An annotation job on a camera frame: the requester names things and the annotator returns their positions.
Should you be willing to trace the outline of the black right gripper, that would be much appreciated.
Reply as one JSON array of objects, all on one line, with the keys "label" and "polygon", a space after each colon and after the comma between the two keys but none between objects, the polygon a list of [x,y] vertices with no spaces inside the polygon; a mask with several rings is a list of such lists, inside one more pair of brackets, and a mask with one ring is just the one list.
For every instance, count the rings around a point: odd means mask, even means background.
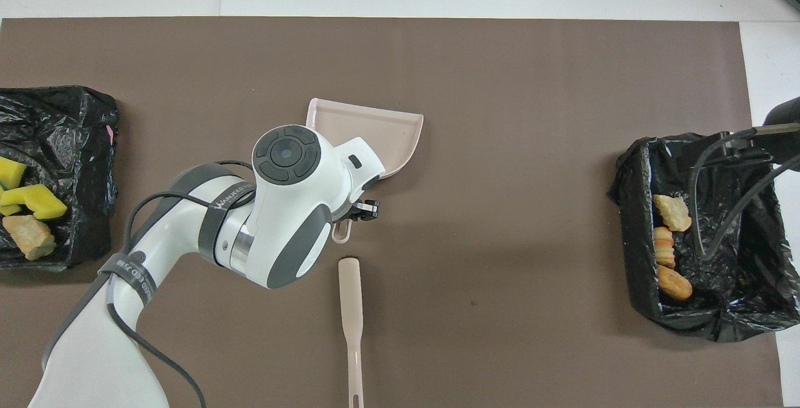
[{"label": "black right gripper", "polygon": [[[778,104],[767,115],[764,126],[775,124],[800,124],[800,97]],[[748,136],[723,136],[719,150],[722,158],[720,166],[754,166],[776,163],[784,165],[786,161],[800,154],[800,130],[787,134],[771,134],[763,137],[762,147],[754,138]]]}]

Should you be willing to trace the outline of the beige plastic dustpan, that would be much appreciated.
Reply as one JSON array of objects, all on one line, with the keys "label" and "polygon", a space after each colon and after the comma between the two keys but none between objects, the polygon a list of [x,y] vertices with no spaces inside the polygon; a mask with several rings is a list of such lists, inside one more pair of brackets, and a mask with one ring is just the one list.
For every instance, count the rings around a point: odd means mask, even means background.
[{"label": "beige plastic dustpan", "polygon": [[309,183],[322,214],[320,240],[343,244],[351,237],[351,206],[378,181],[397,174],[415,153],[424,117],[326,99],[309,102],[303,127],[317,140]]}]

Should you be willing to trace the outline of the beige hand brush black bristles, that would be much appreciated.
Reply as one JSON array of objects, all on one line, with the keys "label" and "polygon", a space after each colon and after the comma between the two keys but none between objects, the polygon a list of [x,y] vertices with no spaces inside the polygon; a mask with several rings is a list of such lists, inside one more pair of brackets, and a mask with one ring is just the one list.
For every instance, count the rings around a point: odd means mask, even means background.
[{"label": "beige hand brush black bristles", "polygon": [[363,292],[357,257],[338,262],[338,287],[343,334],[347,347],[347,385],[349,408],[364,408],[362,337],[364,328]]}]

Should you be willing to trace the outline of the pale flaky pastry piece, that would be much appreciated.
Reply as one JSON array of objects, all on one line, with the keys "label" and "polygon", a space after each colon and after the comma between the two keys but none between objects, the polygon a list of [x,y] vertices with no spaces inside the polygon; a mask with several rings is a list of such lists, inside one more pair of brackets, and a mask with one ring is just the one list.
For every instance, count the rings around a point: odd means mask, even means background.
[{"label": "pale flaky pastry piece", "polygon": [[682,197],[655,194],[652,199],[652,203],[654,203],[658,214],[662,218],[664,226],[669,231],[688,231],[692,225],[692,219],[689,216],[688,205],[686,205],[686,201]]}]

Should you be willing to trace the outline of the pale pastry with orange stripes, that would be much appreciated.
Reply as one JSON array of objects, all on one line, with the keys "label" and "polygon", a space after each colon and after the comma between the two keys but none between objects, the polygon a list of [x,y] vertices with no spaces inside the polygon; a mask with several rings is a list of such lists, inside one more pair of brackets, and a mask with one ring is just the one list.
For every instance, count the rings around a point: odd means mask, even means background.
[{"label": "pale pastry with orange stripes", "polygon": [[656,263],[669,269],[675,269],[676,257],[674,252],[673,232],[668,227],[659,226],[652,231],[654,238],[654,256]]}]

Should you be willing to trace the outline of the brown fried nugget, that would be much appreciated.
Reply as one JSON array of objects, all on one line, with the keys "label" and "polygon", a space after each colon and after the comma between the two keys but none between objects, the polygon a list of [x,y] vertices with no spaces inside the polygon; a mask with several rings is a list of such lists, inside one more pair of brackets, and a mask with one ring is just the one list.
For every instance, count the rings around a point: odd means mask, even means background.
[{"label": "brown fried nugget", "polygon": [[657,265],[657,286],[660,291],[672,300],[685,302],[693,294],[691,283],[679,272],[666,266]]}]

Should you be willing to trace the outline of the notched yellow sponge piece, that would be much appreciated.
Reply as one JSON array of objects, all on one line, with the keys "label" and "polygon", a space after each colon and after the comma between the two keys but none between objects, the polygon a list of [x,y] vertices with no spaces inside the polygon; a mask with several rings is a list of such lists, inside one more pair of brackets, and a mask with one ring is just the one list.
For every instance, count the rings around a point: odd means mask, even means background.
[{"label": "notched yellow sponge piece", "polygon": [[0,206],[18,204],[25,206],[38,220],[62,217],[68,207],[44,185],[17,187],[0,192]]}]

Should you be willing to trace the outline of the striped croissant bread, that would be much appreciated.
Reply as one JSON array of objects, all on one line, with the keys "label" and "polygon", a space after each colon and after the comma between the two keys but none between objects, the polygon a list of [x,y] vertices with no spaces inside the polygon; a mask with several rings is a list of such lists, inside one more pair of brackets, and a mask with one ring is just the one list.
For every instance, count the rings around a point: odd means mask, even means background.
[{"label": "striped croissant bread", "polygon": [[33,215],[3,217],[2,226],[29,262],[50,255],[57,247],[51,229]]}]

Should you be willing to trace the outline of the green and yellow sponge piece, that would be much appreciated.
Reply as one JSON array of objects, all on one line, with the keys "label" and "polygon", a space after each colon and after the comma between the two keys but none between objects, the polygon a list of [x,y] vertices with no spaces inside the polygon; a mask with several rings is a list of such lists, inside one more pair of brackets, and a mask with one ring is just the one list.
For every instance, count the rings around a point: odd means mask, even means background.
[{"label": "green and yellow sponge piece", "polygon": [[0,156],[0,189],[9,191],[20,186],[27,165]]}]

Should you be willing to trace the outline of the open bin with black bag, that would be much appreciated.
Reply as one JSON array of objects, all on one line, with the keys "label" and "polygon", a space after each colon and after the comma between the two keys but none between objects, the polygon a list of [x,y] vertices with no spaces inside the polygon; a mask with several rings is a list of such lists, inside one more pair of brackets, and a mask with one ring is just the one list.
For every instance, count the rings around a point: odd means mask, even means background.
[{"label": "open bin with black bag", "polygon": [[692,231],[675,232],[676,272],[692,286],[681,302],[658,288],[653,231],[663,221],[656,195],[689,201],[691,147],[713,137],[680,134],[635,141],[616,161],[609,199],[618,206],[622,249],[632,308],[672,333],[713,342],[739,342],[800,324],[800,275],[786,240],[774,183],[765,185],[732,218],[717,248],[713,239],[734,206],[773,170],[771,164],[705,165],[698,176],[698,215],[703,252]]}]

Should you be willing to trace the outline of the brown table mat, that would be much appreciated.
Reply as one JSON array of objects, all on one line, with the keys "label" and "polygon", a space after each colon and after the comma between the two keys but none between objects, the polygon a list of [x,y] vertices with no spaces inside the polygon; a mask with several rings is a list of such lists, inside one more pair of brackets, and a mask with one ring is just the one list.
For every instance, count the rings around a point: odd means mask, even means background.
[{"label": "brown table mat", "polygon": [[423,114],[380,217],[269,291],[183,257],[142,314],[211,408],[348,405],[337,263],[362,263],[366,405],[777,406],[774,334],[719,344],[632,309],[614,163],[633,141],[751,126],[737,24],[468,19],[6,19],[0,88],[118,101],[118,238],[183,169],[248,160],[314,98]]}]

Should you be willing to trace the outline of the box wrapped in black bag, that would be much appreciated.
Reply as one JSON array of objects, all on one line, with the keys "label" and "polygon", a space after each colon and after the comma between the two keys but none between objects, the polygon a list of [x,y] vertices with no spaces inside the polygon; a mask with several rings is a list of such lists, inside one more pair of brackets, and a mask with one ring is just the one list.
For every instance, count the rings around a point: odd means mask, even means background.
[{"label": "box wrapped in black bag", "polygon": [[0,156],[27,165],[19,187],[44,185],[66,206],[40,220],[54,234],[50,255],[29,262],[0,215],[0,269],[63,271],[111,248],[117,196],[118,107],[84,86],[0,88]]}]

